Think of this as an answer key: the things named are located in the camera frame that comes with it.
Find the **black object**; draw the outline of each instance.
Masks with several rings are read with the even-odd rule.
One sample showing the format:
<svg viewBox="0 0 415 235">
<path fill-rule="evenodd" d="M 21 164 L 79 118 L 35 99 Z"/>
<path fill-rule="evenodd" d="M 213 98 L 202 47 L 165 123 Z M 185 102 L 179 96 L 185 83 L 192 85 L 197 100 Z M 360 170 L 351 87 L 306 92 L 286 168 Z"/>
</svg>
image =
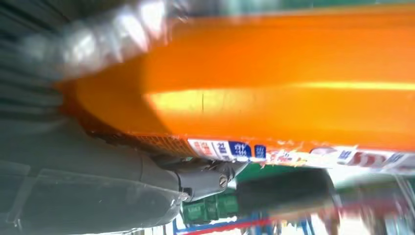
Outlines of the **black object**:
<svg viewBox="0 0 415 235">
<path fill-rule="evenodd" d="M 304 168 L 241 182 L 236 189 L 240 214 L 330 200 L 334 186 L 324 169 Z"/>
</svg>

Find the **sticker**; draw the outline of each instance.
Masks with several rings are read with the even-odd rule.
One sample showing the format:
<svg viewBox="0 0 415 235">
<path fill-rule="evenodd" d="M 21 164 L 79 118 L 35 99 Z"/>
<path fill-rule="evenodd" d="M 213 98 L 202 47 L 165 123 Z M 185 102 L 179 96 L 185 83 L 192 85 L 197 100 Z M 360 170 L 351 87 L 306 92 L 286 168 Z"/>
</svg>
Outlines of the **sticker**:
<svg viewBox="0 0 415 235">
<path fill-rule="evenodd" d="M 309 153 L 297 151 L 273 151 L 267 153 L 267 159 L 270 163 L 277 165 L 302 166 L 308 161 Z"/>
<path fill-rule="evenodd" d="M 356 149 L 351 147 L 317 148 L 313 149 L 311 153 L 323 155 L 325 158 L 336 159 L 338 165 L 388 170 L 403 167 L 404 162 L 407 162 L 404 168 L 415 166 L 415 154 L 412 153 Z"/>
<path fill-rule="evenodd" d="M 201 157 L 207 157 L 215 160 L 220 160 L 215 152 L 211 141 L 206 140 L 187 140 L 193 150 Z"/>
<path fill-rule="evenodd" d="M 231 153 L 239 161 L 248 161 L 252 157 L 251 147 L 243 142 L 229 141 Z"/>
<path fill-rule="evenodd" d="M 232 161 L 234 157 L 227 141 L 212 141 L 213 148 L 220 160 Z"/>
<path fill-rule="evenodd" d="M 214 160 L 241 162 L 250 161 L 251 147 L 237 141 L 187 140 L 193 150 L 200 156 Z"/>
<path fill-rule="evenodd" d="M 266 159 L 267 158 L 267 147 L 263 145 L 255 145 L 255 158 Z"/>
</svg>

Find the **screw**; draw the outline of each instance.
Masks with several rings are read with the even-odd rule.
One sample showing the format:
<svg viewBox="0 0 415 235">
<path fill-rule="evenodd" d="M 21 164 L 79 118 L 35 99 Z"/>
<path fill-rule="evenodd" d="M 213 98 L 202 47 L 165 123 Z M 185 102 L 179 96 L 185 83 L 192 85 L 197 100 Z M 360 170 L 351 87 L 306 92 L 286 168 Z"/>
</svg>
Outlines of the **screw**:
<svg viewBox="0 0 415 235">
<path fill-rule="evenodd" d="M 221 188 L 226 188 L 226 186 L 228 186 L 228 179 L 226 178 L 226 176 L 221 176 L 219 178 L 219 186 Z"/>
</svg>

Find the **label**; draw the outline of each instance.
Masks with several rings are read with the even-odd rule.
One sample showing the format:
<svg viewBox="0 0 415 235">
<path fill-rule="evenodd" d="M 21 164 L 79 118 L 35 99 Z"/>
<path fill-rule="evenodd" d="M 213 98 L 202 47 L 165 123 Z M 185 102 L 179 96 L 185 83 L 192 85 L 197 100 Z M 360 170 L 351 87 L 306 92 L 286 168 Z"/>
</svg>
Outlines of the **label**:
<svg viewBox="0 0 415 235">
<path fill-rule="evenodd" d="M 211 141 L 206 140 L 188 140 L 190 146 L 201 157 L 206 157 L 215 160 L 221 160 L 216 154 L 215 148 Z"/>
<path fill-rule="evenodd" d="M 259 145 L 259 144 L 255 145 L 254 151 L 255 151 L 255 158 L 258 158 L 258 159 L 267 158 L 267 147 L 265 147 L 264 145 Z"/>
<path fill-rule="evenodd" d="M 220 160 L 256 162 L 274 165 L 318 168 L 363 167 L 374 172 L 415 174 L 415 153 L 358 149 L 356 147 L 320 147 L 310 152 L 284 150 L 240 141 L 187 140 L 200 157 Z"/>
<path fill-rule="evenodd" d="M 188 139 L 187 141 L 200 157 L 241 162 L 247 162 L 252 159 L 251 147 L 244 142 L 195 139 Z"/>
<path fill-rule="evenodd" d="M 277 165 L 302 166 L 308 162 L 309 153 L 297 151 L 272 151 L 267 153 L 267 161 Z"/>
<path fill-rule="evenodd" d="M 329 147 L 313 149 L 311 153 L 336 159 L 335 164 L 378 169 L 378 172 L 414 171 L 415 153 Z"/>
</svg>

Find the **orange plastic panel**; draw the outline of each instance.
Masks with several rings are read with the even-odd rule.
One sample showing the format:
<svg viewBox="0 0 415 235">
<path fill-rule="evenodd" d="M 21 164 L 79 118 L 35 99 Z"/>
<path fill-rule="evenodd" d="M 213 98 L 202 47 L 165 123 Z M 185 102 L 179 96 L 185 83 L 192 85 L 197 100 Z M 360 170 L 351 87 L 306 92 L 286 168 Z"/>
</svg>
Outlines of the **orange plastic panel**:
<svg viewBox="0 0 415 235">
<path fill-rule="evenodd" d="M 414 151 L 414 23 L 414 5 L 193 19 L 73 92 L 131 135 Z"/>
</svg>

